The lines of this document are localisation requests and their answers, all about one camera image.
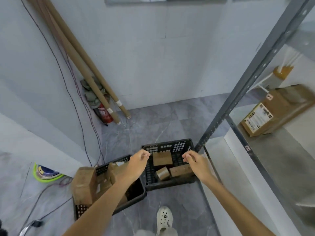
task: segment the neon green ring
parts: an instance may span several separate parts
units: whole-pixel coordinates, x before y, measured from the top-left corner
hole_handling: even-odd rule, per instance
[[[36,180],[38,180],[39,182],[42,182],[42,183],[49,183],[49,182],[52,182],[52,181],[56,181],[57,179],[60,179],[61,177],[64,176],[64,174],[61,174],[60,176],[56,177],[56,178],[53,178],[53,179],[49,179],[49,180],[43,180],[43,179],[40,179],[37,175],[36,175],[36,168],[37,168],[37,164],[35,163],[34,164],[34,167],[33,167],[33,176]]]

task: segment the pant leg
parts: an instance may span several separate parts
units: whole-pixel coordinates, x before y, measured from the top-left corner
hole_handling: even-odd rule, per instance
[[[167,228],[160,233],[160,236],[178,236],[177,231],[174,228]]]
[[[151,231],[140,229],[136,232],[134,236],[155,236]]]

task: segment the left arm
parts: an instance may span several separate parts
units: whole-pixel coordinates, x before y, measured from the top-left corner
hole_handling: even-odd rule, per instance
[[[149,155],[149,152],[142,149],[130,157],[125,172],[117,182],[74,222],[63,236],[101,236],[121,198],[144,171]]]

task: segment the right arm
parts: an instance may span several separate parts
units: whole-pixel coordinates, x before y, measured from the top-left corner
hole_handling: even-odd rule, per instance
[[[243,236],[274,235],[241,202],[239,202],[234,195],[232,195],[220,182],[218,182],[210,171],[208,159],[194,151],[184,153],[183,159],[184,162],[188,162],[190,164],[190,167],[195,175],[216,196]]]

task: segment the long cardboard tube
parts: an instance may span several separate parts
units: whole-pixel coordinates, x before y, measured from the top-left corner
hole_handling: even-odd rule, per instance
[[[59,28],[58,24],[54,20],[53,16],[50,14],[48,10],[45,10],[43,5],[44,3],[41,3],[41,0],[28,0],[33,7],[38,11],[40,15],[42,15],[43,19],[45,20],[46,24],[48,25],[49,29],[53,33],[53,35],[56,35],[56,38],[62,42],[63,47],[65,48],[66,53],[72,60],[72,62],[76,65],[77,69],[82,74],[83,78],[86,80],[86,82],[89,84],[95,95],[99,98],[101,103],[104,105],[104,107],[107,109],[107,111],[110,113],[110,115],[113,117],[114,122],[117,124],[120,124],[120,119],[116,112],[112,111],[109,103],[105,99],[102,92],[97,87],[97,84],[93,80],[89,70],[87,67],[85,67],[83,60],[78,55],[77,51],[74,49],[74,47],[71,45],[69,40],[66,38],[66,36],[63,34],[61,29]]]
[[[60,29],[63,31],[69,42],[73,45],[73,47],[77,50],[81,58],[87,64],[87,66],[91,69],[94,73],[95,77],[100,81],[101,85],[106,89],[109,95],[113,98],[113,100],[117,103],[121,111],[126,115],[127,118],[130,118],[131,115],[129,111],[124,107],[124,105],[120,102],[115,92],[112,88],[108,85],[100,71],[97,69],[91,58],[85,52],[83,47],[81,46],[80,42],[76,39],[70,28],[67,26],[65,21],[62,19],[61,15],[58,13],[56,8],[54,7],[53,3],[50,0],[43,0],[46,4],[50,14],[54,17],[55,21],[59,25]]]

